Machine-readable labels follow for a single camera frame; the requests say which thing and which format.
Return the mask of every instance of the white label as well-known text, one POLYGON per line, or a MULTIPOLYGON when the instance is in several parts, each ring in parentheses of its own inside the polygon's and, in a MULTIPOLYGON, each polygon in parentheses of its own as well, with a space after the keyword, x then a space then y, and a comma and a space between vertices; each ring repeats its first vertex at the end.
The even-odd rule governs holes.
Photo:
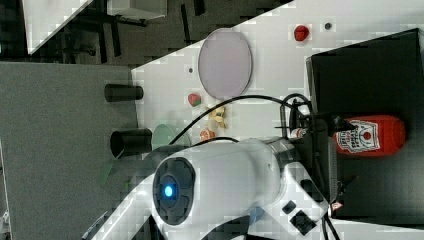
POLYGON ((337 144, 341 149, 350 153, 380 149, 377 123, 359 120, 352 120, 350 123, 356 126, 355 130, 336 133, 337 144))
POLYGON ((307 129, 306 128, 296 128, 290 133, 290 138, 302 138, 305 136, 307 129))

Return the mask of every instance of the white table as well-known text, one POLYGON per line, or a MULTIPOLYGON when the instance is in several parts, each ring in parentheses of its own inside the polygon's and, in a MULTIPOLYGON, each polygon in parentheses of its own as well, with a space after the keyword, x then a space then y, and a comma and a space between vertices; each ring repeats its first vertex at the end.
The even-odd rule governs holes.
MULTIPOLYGON (((416 27, 424 29, 422 16, 422 0, 295 0, 237 25, 233 30, 246 37, 253 58, 251 82, 243 95, 261 94, 282 99, 297 92, 309 96, 307 57, 416 27), (324 29, 327 22, 332 23, 331 30, 324 29), (293 38, 293 31, 299 24, 307 25, 311 31, 308 40, 303 43, 293 38)), ((202 88, 197 72, 202 43, 195 43, 132 70, 133 81, 145 91, 144 98, 136 104, 139 127, 153 130, 165 121, 182 129, 204 112, 207 104, 218 103, 202 88), (188 94, 192 92, 202 96, 202 104, 196 108, 187 101, 188 94)), ((242 100, 226 108, 228 128, 219 130, 217 136, 245 139, 281 134, 279 129, 273 128, 280 123, 277 104, 242 100)), ((200 141, 199 134, 205 124, 206 118, 190 130, 193 143, 200 141)), ((340 220, 334 222, 344 239, 424 238, 424 232, 418 230, 405 229, 402 231, 408 233, 400 234, 392 230, 378 231, 389 227, 340 220)))
POLYGON ((93 0, 22 0, 28 54, 33 54, 93 0))

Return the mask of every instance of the black cylinder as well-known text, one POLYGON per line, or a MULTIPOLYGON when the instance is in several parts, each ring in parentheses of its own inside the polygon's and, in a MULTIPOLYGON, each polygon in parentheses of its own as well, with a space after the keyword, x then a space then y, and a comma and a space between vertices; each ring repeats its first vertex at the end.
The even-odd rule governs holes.
POLYGON ((144 96, 142 87, 122 84, 106 84, 104 93, 108 102, 140 100, 144 96))
POLYGON ((151 152, 152 131, 149 129, 115 131, 110 137, 110 149, 116 158, 151 152))

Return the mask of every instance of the blue light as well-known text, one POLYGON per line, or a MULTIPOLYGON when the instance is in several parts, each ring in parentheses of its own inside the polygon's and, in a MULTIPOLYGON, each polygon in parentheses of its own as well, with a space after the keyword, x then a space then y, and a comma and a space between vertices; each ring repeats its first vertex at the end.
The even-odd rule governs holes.
POLYGON ((172 187, 171 186, 166 186, 165 187, 165 196, 167 196, 167 197, 171 197, 172 196, 172 187))

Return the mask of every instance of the black cable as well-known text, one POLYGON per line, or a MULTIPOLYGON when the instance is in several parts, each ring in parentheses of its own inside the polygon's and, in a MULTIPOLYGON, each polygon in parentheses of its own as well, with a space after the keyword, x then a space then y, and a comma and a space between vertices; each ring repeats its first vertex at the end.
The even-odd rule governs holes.
POLYGON ((323 217, 323 218, 325 219, 325 221, 327 222, 328 226, 330 227, 331 232, 333 233, 334 238, 335 238, 336 240, 340 240, 340 237, 339 237, 339 235, 337 234, 336 229, 334 228, 333 224, 331 223, 330 218, 328 217, 328 213, 325 213, 325 215, 324 215, 324 217, 323 217))
POLYGON ((324 234, 324 239, 328 240, 327 227, 325 226, 325 218, 324 217, 321 218, 321 222, 322 222, 322 233, 324 234))
POLYGON ((237 100, 241 100, 241 99, 249 99, 249 98, 255 98, 255 99, 264 99, 264 100, 269 100, 269 101, 273 101, 276 103, 279 103, 281 105, 283 105, 284 107, 288 107, 290 109, 294 109, 294 107, 287 103, 288 100, 290 100, 291 98, 300 98, 302 99, 302 101, 308 106, 309 112, 310 112, 310 116, 311 116, 311 121, 312 121, 312 126, 311 126, 311 133, 312 133, 312 159, 315 163, 315 168, 317 171, 317 175, 320 181, 320 186, 324 188, 325 183, 324 183, 324 179, 323 179, 323 174, 322 174, 322 170, 321 170, 321 165, 319 164, 319 155, 316 152, 317 149, 317 135, 316 135, 316 121, 315 121, 315 114, 313 112, 312 109, 312 103, 302 94, 300 93, 293 93, 288 95, 287 97, 285 97, 283 100, 274 98, 274 97, 269 97, 269 96, 263 96, 263 95, 245 95, 245 96, 238 96, 235 98, 231 98, 228 100, 223 101, 222 103, 219 103, 217 105, 215 105, 214 107, 208 109, 206 112, 204 112, 203 114, 201 114, 199 117, 197 117, 196 119, 194 119, 187 127, 185 127, 170 143, 169 145, 174 144, 176 141, 178 141, 178 139, 180 137, 182 137, 184 135, 184 133, 186 133, 191 127, 193 127, 194 124, 196 124, 198 121, 200 121, 204 116, 208 115, 209 113, 213 112, 214 110, 218 109, 221 106, 224 106, 228 103, 237 101, 237 100))
POLYGON ((200 119, 202 119, 204 116, 208 115, 209 113, 213 112, 214 110, 218 109, 219 107, 222 107, 230 102, 234 102, 237 100, 241 100, 241 99, 248 99, 248 98, 256 98, 256 99, 264 99, 264 100, 269 100, 269 101, 273 101, 276 103, 279 103, 285 107, 288 108, 293 108, 292 105, 287 103, 287 100, 290 98, 294 98, 294 97, 299 97, 302 98, 303 101, 305 101, 304 99, 306 99, 306 101, 309 101, 305 96, 299 94, 299 93, 293 93, 290 94, 289 96, 287 96, 286 98, 284 98, 284 100, 280 100, 277 98, 273 98, 273 97, 269 97, 269 96, 263 96, 263 95, 245 95, 245 96, 238 96, 235 98, 231 98, 228 100, 223 101, 222 103, 219 103, 218 105, 210 108, 209 110, 207 110, 206 112, 202 113, 199 117, 197 117, 196 119, 194 119, 187 127, 185 127, 174 139, 172 139, 172 141, 169 143, 169 145, 174 144, 176 141, 178 141, 178 139, 183 136, 184 133, 186 133, 194 124, 196 124, 200 119))
POLYGON ((219 141, 219 140, 229 140, 229 141, 233 141, 233 142, 239 142, 237 139, 230 138, 230 137, 215 137, 215 138, 211 138, 211 139, 196 143, 192 147, 200 146, 200 145, 203 145, 205 143, 219 141))

